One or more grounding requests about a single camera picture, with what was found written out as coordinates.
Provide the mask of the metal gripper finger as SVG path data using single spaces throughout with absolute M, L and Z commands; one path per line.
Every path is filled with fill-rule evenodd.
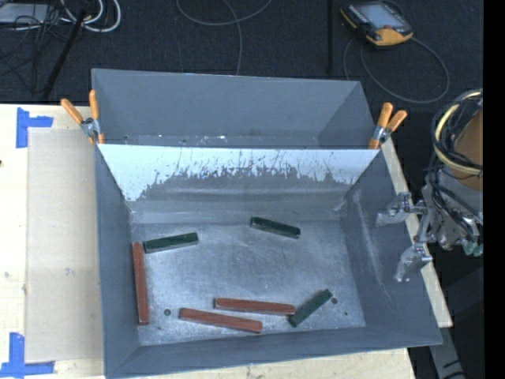
M 412 211 L 411 192 L 398 193 L 386 208 L 377 214 L 376 226 L 384 227 L 388 224 L 404 222 Z
M 424 266 L 431 262 L 432 255 L 427 250 L 427 246 L 424 243 L 414 243 L 401 254 L 394 275 L 395 281 L 398 283 L 409 282 Z

